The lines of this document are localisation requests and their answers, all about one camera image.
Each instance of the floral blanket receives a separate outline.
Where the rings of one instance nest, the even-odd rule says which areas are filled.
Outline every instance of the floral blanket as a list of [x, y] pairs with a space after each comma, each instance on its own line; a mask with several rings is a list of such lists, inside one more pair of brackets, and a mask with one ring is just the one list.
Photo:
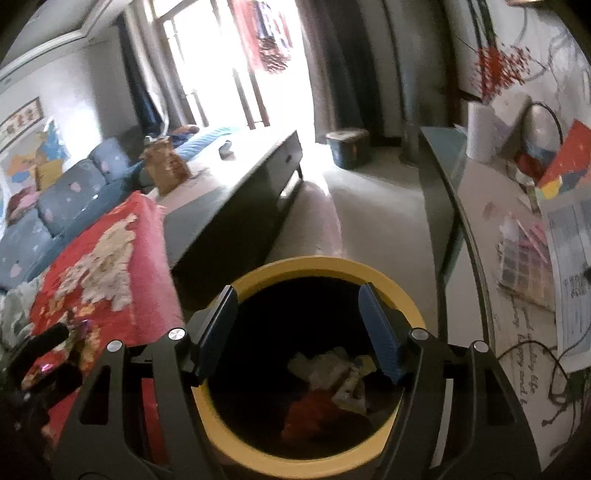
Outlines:
[[[85, 374], [111, 340], [142, 345], [183, 324], [166, 260], [163, 212], [152, 200], [134, 192], [52, 263], [31, 309], [33, 334], [66, 321], [68, 316], [87, 320], [90, 329], [79, 364]], [[41, 371], [62, 363], [73, 344], [69, 340], [40, 358], [24, 382], [34, 382]], [[162, 461], [164, 449], [149, 382], [144, 390], [150, 444], [153, 453], [161, 456], [154, 460]], [[50, 410], [46, 433], [54, 441], [75, 396], [73, 393]]]

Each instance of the ceiling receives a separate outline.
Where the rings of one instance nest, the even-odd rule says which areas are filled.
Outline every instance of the ceiling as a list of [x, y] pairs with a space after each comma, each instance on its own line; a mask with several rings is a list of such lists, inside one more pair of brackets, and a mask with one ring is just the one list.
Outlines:
[[97, 0], [47, 0], [21, 30], [0, 67], [52, 38], [78, 30]]

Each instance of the brown paper bag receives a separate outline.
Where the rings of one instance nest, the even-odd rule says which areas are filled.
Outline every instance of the brown paper bag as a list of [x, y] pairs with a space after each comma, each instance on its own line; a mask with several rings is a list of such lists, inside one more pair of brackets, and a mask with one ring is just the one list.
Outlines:
[[167, 195], [191, 176], [187, 164], [179, 157], [168, 139], [156, 140], [141, 154], [146, 169], [158, 187], [160, 196]]

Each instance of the hanging clothes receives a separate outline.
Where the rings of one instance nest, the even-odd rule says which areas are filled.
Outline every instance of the hanging clothes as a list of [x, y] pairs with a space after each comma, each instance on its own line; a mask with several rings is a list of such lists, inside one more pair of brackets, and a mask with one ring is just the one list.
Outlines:
[[232, 9], [252, 68], [285, 70], [293, 45], [281, 11], [270, 0], [232, 0]]

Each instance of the doorway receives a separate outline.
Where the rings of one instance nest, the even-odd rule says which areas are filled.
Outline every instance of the doorway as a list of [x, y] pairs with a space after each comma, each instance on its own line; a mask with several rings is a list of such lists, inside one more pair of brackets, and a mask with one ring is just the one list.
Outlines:
[[199, 127], [289, 125], [314, 141], [295, 0], [152, 0], [163, 47]]

